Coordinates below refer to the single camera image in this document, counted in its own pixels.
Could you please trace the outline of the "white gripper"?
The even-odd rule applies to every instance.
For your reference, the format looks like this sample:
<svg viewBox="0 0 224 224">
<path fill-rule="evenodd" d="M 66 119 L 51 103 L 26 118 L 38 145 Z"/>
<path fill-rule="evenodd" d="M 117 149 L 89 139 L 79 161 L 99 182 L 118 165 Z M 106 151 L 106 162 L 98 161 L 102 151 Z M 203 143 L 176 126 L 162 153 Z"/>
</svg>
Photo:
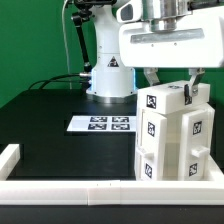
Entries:
<svg viewBox="0 0 224 224">
<path fill-rule="evenodd" d="M 186 16 L 170 32 L 150 32 L 146 22 L 123 25 L 119 31 L 120 56 L 127 67 L 189 68 L 184 85 L 185 104 L 198 95 L 204 68 L 224 66 L 224 13 Z M 157 68 L 145 68 L 151 86 L 159 85 Z"/>
</svg>

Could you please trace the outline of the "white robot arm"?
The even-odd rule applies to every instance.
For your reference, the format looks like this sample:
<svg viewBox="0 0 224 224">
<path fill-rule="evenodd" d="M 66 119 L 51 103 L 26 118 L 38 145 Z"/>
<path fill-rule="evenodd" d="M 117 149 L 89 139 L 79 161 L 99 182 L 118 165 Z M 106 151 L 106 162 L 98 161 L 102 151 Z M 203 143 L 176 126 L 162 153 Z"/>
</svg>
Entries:
<svg viewBox="0 0 224 224">
<path fill-rule="evenodd" d="M 187 68 L 197 94 L 206 68 L 224 67 L 224 0 L 118 0 L 92 9 L 97 63 L 87 96 L 124 103 L 136 96 L 135 70 L 151 84 L 159 68 Z"/>
</svg>

